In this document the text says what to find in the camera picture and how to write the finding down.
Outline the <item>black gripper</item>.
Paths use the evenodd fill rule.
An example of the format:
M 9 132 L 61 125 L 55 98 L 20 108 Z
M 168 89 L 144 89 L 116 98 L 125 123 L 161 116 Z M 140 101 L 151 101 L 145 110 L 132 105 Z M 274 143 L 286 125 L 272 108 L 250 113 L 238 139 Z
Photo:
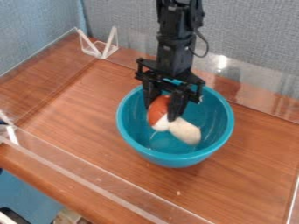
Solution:
M 199 103 L 206 81 L 192 72 L 194 45 L 187 45 L 173 52 L 172 48 L 157 47 L 156 60 L 139 58 L 135 78 L 143 83 L 144 106 L 163 91 L 171 93 L 168 121 L 173 122 L 183 114 L 188 102 Z

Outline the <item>black blue robot arm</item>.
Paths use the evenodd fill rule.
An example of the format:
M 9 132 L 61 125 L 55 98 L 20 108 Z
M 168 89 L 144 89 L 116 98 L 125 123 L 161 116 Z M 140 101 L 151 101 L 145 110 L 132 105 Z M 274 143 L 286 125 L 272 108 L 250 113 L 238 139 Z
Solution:
M 160 25 L 156 60 L 136 60 L 135 78 L 143 84 L 147 109 L 163 91 L 171 94 L 167 118 L 172 122 L 183 114 L 188 102 L 202 101 L 206 85 L 192 72 L 194 57 L 207 56 L 207 52 L 203 55 L 195 53 L 196 38 L 208 44 L 199 32 L 204 18 L 202 0 L 156 0 L 156 13 Z

